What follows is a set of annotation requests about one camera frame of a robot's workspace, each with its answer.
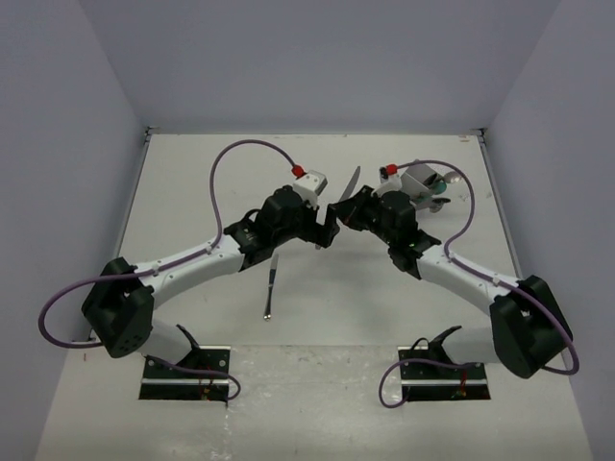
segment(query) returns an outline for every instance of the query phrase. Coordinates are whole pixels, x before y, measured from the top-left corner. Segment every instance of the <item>white wall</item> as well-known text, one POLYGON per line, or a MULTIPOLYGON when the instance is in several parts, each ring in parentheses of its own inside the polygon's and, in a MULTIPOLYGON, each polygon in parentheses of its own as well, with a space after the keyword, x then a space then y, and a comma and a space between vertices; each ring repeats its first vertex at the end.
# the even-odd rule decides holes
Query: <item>white wall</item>
MULTIPOLYGON (((28 460, 65 356, 37 314, 111 257, 143 130, 76 1, 0 2, 0 82, 0 459, 28 460)), ((83 295, 59 336, 83 331, 83 295)))
POLYGON ((461 133, 496 115, 559 0, 81 0, 146 124, 461 133))
POLYGON ((614 20, 611 0, 562 1, 487 137, 523 272, 550 282, 576 335, 597 460, 615 459, 614 20))

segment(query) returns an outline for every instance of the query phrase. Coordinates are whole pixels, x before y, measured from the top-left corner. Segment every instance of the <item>knife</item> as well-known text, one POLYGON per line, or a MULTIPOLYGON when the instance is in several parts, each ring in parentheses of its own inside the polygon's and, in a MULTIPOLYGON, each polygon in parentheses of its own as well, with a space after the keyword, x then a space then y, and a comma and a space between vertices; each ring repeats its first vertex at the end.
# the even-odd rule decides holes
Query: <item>knife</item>
POLYGON ((271 266, 269 266, 269 292, 267 293, 267 304, 265 305, 265 313, 262 316, 265 322, 271 320, 271 295, 273 295, 273 284, 276 281, 276 272, 278 271, 278 259, 280 255, 275 253, 271 257, 271 266))
MULTIPOLYGON (((341 197, 339 198, 338 202, 343 202, 344 200, 347 200, 350 198, 350 196, 353 194, 353 191, 355 190, 355 187, 357 187, 357 182, 358 182, 358 177, 361 176, 361 167, 358 166, 357 169, 355 170, 355 173, 353 173, 353 176, 351 176, 350 180, 348 181, 348 184, 346 185, 346 188, 344 189, 344 192, 342 192, 341 197)), ((320 245, 316 245, 316 250, 320 250, 320 245)))

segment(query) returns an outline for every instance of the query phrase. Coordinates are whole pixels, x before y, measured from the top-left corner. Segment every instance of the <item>red connector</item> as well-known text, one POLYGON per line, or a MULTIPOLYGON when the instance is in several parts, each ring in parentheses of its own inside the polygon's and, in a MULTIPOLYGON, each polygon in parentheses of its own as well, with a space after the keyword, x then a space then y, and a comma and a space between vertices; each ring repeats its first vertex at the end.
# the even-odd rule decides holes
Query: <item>red connector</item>
POLYGON ((386 174, 388 176, 392 176, 397 173, 397 165, 393 163, 391 163, 390 165, 386 165, 384 168, 386 169, 386 174))
POLYGON ((304 170, 304 167, 301 165, 297 165, 297 164, 294 165, 290 171, 292 172, 293 175, 295 175, 295 178, 297 179, 301 178, 306 173, 306 170, 304 170))

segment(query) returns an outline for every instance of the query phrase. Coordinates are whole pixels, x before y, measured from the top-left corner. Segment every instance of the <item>black mounting base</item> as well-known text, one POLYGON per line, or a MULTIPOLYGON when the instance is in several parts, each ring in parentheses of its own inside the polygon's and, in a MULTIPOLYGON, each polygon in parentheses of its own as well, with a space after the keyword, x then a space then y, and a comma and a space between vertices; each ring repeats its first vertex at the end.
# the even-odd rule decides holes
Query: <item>black mounting base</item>
MULTIPOLYGON (((197 370, 229 372, 231 348, 192 350, 182 365, 197 370)), ((145 361, 140 400, 208 400, 228 401, 226 379, 205 379, 168 369, 153 360, 145 361)))
MULTIPOLYGON (((433 358, 426 346, 413 351, 398 348, 400 360, 407 358, 433 358)), ((484 365, 467 370, 448 370, 422 363, 400 367, 402 397, 405 401, 436 400, 490 400, 484 365)))

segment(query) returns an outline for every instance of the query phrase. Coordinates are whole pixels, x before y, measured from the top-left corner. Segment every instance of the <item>white floor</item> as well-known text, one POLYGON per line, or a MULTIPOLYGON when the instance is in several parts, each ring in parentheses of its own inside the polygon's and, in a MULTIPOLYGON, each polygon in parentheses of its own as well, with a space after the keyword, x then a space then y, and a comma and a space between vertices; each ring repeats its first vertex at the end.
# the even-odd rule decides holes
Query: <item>white floor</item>
MULTIPOLYGON (((122 255, 130 262, 171 255, 215 234, 209 168, 243 136, 156 135, 135 197, 122 255)), ((416 158, 448 160, 477 190, 477 218, 455 250, 502 273, 511 257, 478 142, 458 136, 261 136, 306 169, 325 173, 323 204, 334 202, 360 164, 359 184, 378 167, 416 158)), ((262 147, 222 160, 216 193, 230 224, 292 181, 287 163, 262 147)), ((422 212, 441 239, 463 225, 467 189, 422 212)), ((530 380, 488 366, 492 400, 380 407, 381 373, 397 345, 452 325, 488 319, 443 289, 397 271, 373 235, 342 230, 330 249, 303 242, 280 249, 273 319, 262 321, 268 264, 205 283, 157 311, 203 344, 234 347, 231 371, 244 392, 229 409, 207 402, 137 400, 142 359, 71 352, 38 460, 166 459, 591 459, 568 380, 530 380)), ((399 397, 392 379, 387 395, 399 397)))

